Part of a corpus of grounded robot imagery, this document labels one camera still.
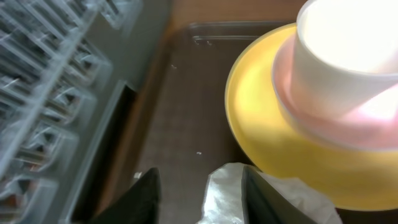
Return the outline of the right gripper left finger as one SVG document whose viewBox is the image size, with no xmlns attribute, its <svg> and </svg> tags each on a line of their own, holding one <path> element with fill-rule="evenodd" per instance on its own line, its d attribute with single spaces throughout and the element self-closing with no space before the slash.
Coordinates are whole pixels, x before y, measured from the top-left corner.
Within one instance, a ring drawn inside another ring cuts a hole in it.
<svg viewBox="0 0 398 224">
<path fill-rule="evenodd" d="M 90 224 L 158 224 L 160 202 L 160 173 L 153 167 Z"/>
</svg>

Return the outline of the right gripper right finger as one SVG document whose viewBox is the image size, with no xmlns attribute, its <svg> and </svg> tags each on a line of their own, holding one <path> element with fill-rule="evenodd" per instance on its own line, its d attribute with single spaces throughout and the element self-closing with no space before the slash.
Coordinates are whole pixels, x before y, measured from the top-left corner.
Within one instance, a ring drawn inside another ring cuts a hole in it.
<svg viewBox="0 0 398 224">
<path fill-rule="evenodd" d="M 252 167 L 243 168 L 241 192 L 244 222 L 247 224 L 316 224 L 283 198 Z"/>
</svg>

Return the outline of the white tissue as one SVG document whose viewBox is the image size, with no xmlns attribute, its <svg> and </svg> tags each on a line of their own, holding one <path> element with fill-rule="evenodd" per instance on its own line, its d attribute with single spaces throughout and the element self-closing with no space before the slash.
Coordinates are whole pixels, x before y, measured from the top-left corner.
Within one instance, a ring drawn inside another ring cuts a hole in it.
<svg viewBox="0 0 398 224">
<path fill-rule="evenodd" d="M 278 179 L 242 163 L 225 164 L 209 175 L 200 223 L 245 223 L 241 192 L 245 166 L 256 169 L 283 198 L 316 223 L 342 223 L 331 200 L 300 179 Z"/>
</svg>

